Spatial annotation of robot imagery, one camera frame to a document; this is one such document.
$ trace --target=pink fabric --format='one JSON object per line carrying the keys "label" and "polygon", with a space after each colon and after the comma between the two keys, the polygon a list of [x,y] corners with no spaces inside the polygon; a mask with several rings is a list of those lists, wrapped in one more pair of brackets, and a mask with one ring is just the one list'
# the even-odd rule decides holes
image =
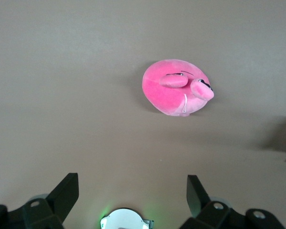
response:
{"label": "pink fabric", "polygon": [[181,60],[163,60],[144,73],[146,98],[162,113],[189,116],[214,97],[206,75],[195,65]]}

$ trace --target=pink plush toy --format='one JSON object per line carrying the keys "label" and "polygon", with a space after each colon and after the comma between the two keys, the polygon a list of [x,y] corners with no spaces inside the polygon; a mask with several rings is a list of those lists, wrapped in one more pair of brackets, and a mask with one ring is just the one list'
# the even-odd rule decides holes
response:
{"label": "pink plush toy", "polygon": [[189,116],[214,97],[206,75],[195,65],[181,60],[152,64],[142,82],[146,98],[162,113]]}

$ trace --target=pink ball-shaped plush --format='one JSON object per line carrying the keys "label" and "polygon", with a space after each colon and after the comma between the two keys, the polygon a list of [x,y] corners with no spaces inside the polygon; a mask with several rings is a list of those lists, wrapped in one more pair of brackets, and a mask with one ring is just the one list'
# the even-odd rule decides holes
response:
{"label": "pink ball-shaped plush", "polygon": [[144,73],[146,98],[162,113],[189,116],[214,97],[209,79],[195,65],[181,60],[163,60]]}

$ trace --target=white string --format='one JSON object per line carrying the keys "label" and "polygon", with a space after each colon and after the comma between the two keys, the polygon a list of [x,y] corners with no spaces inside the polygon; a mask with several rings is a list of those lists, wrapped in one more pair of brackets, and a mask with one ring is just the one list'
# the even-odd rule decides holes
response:
{"label": "white string", "polygon": [[184,94],[184,97],[185,97],[185,104],[184,104],[182,113],[186,113],[186,104],[187,104],[187,96],[186,96],[186,94]]}

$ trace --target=silver bolt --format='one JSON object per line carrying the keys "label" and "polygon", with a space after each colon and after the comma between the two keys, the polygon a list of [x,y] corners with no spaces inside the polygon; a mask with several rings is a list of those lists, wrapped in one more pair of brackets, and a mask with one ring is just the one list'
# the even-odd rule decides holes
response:
{"label": "silver bolt", "polygon": [[33,203],[31,203],[31,207],[36,207],[39,205],[39,201],[34,201]]}
{"label": "silver bolt", "polygon": [[222,209],[224,209],[224,206],[221,203],[214,203],[214,208],[216,208],[218,210],[222,210]]}
{"label": "silver bolt", "polygon": [[263,214],[263,212],[260,212],[260,211],[254,211],[253,212],[254,216],[259,218],[259,219],[265,219],[266,216]]}

